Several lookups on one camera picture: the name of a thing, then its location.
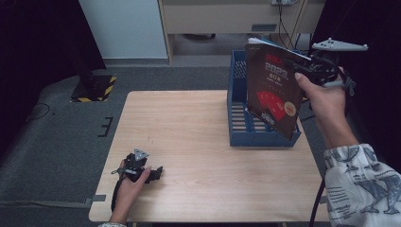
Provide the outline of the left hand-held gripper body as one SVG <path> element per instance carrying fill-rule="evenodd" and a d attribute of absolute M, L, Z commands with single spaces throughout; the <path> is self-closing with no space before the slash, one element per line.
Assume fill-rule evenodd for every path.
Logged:
<path fill-rule="evenodd" d="M 148 157 L 149 154 L 147 152 L 135 148 L 134 152 L 124 159 L 122 172 L 135 183 L 144 171 Z"/>

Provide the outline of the black tape floor mark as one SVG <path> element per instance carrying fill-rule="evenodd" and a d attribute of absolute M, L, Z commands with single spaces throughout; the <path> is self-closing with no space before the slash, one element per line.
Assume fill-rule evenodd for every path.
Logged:
<path fill-rule="evenodd" d="M 101 129 L 103 129 L 103 132 L 98 135 L 98 137 L 107 137 L 110 131 L 110 128 L 113 124 L 113 117 L 112 116 L 107 116 L 105 117 L 106 123 L 101 125 Z"/>

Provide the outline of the black yellow striped stand base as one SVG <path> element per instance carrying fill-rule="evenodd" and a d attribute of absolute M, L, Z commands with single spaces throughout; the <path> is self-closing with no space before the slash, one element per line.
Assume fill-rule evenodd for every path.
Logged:
<path fill-rule="evenodd" d="M 82 80 L 78 82 L 73 94 L 72 102 L 105 101 L 111 93 L 116 76 L 103 75 L 94 76 L 91 84 L 85 84 Z"/>

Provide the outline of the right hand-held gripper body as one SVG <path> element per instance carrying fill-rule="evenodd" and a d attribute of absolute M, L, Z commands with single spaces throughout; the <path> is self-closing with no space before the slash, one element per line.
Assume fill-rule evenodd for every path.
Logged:
<path fill-rule="evenodd" d="M 353 83 L 350 77 L 340 70 L 341 52 L 362 52 L 369 49 L 367 44 L 351 44 L 328 38 L 314 43 L 308 65 L 310 80 L 321 86 L 348 86 Z"/>

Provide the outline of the person's right hand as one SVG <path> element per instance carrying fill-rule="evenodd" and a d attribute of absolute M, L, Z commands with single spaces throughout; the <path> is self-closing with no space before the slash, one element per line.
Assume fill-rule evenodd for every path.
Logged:
<path fill-rule="evenodd" d="M 310 99 L 312 110 L 318 120 L 328 123 L 340 121 L 345 117 L 345 92 L 342 87 L 318 86 L 302 73 L 296 73 L 295 78 Z"/>

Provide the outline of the blue plastic file rack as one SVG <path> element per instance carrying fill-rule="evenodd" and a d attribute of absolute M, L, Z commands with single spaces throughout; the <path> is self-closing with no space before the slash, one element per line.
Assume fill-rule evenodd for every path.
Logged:
<path fill-rule="evenodd" d="M 293 147 L 302 134 L 298 125 L 290 139 L 247 111 L 247 66 L 244 50 L 231 56 L 227 113 L 231 147 Z"/>

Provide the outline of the black and red magazine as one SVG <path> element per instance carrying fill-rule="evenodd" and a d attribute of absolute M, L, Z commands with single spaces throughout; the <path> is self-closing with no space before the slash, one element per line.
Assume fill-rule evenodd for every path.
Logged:
<path fill-rule="evenodd" d="M 244 51 L 248 112 L 290 140 L 303 99 L 294 63 L 310 58 L 257 38 L 249 38 Z"/>

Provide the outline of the white cabinet panel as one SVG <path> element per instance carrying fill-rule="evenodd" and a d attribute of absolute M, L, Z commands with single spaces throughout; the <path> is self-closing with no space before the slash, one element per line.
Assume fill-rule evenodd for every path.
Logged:
<path fill-rule="evenodd" d="M 78 0 L 104 59 L 166 59 L 158 0 Z"/>

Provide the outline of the person's left hand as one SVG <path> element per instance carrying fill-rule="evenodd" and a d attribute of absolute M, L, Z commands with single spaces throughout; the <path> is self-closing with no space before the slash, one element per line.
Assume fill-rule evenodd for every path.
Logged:
<path fill-rule="evenodd" d="M 110 223 L 125 225 L 132 206 L 139 197 L 151 171 L 151 166 L 147 166 L 140 178 L 134 183 L 124 174 L 120 175 L 121 184 L 118 188 L 115 208 L 109 219 Z"/>

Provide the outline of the grey tape strip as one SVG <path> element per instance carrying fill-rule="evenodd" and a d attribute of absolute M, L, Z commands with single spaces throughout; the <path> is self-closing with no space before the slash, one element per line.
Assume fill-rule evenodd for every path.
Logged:
<path fill-rule="evenodd" d="M 105 201 L 105 200 L 106 200 L 106 195 L 93 195 L 92 198 L 86 198 L 84 200 L 84 204 L 91 207 L 94 201 Z"/>

